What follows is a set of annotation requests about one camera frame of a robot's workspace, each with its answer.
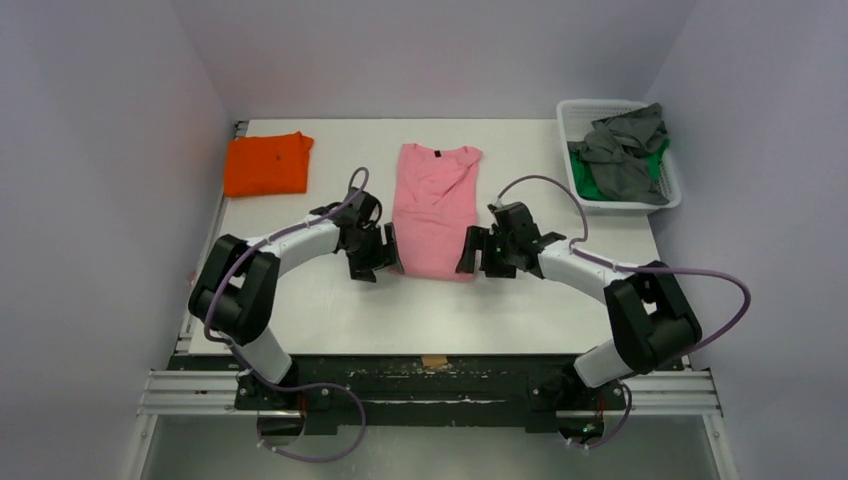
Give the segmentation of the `pink t shirt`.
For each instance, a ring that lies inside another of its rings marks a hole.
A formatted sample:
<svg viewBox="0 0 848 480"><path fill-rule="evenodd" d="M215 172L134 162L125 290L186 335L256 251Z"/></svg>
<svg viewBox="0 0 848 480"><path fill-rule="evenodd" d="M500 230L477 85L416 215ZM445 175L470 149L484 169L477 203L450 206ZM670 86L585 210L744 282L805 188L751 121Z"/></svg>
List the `pink t shirt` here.
<svg viewBox="0 0 848 480"><path fill-rule="evenodd" d="M392 205L403 274L470 283L456 267L467 228L478 222L477 180L481 150L437 150L416 143L401 147Z"/></svg>

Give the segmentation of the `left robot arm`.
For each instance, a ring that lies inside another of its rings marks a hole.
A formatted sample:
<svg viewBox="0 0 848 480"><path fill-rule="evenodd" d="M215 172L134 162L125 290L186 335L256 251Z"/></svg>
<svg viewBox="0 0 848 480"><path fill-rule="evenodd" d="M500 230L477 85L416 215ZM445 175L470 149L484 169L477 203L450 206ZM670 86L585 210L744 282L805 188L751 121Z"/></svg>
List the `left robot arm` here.
<svg viewBox="0 0 848 480"><path fill-rule="evenodd" d="M352 280L375 282L377 271L401 264L394 226L381 225L381 216L375 196L350 188L344 201L313 209L296 225L252 239L224 235L212 245L187 310L261 381L259 395L272 408L292 405L300 388L295 363L269 326L278 280L342 252Z"/></svg>

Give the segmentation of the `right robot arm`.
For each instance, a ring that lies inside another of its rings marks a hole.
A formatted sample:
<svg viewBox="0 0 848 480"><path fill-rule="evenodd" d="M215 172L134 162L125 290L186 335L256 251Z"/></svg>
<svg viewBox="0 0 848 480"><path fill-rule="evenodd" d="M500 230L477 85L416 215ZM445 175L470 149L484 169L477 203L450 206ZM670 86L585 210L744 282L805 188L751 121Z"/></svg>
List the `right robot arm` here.
<svg viewBox="0 0 848 480"><path fill-rule="evenodd" d="M569 404L584 407L602 386L648 374L701 340L700 323L664 263L632 266L594 257L562 234L541 233L521 202L489 210L490 227L467 228L457 272L510 279L525 272L572 287L606 308L611 339L563 370L561 392Z"/></svg>

